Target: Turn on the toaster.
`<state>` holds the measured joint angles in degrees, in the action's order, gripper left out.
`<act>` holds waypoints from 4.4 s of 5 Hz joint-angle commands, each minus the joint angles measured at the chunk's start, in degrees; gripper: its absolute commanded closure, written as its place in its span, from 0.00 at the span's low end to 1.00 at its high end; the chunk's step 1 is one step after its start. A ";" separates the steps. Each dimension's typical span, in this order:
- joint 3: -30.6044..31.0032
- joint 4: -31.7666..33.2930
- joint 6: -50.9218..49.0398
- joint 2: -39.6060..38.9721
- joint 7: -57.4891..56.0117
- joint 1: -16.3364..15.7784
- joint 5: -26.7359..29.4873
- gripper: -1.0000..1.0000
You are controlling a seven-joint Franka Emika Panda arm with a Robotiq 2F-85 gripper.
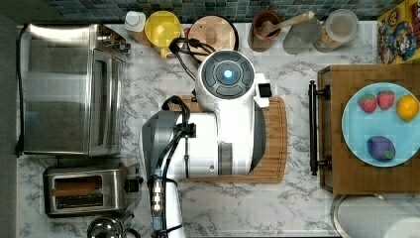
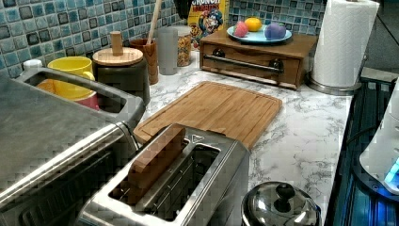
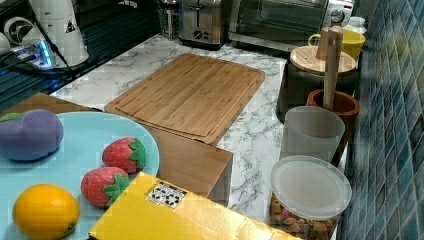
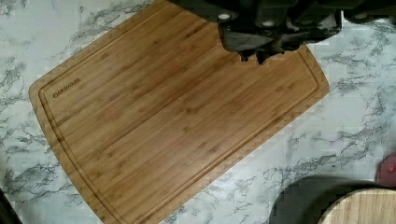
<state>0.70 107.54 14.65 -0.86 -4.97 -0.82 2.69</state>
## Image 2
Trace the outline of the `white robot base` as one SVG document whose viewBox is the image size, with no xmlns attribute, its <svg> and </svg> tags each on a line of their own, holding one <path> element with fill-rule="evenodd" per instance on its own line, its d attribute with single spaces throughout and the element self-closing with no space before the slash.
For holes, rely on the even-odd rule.
<svg viewBox="0 0 399 226">
<path fill-rule="evenodd" d="M 399 158 L 399 89 L 394 82 L 384 117 L 367 148 L 359 157 L 365 171 L 382 184 L 391 194 L 397 195 Z"/>
</svg>

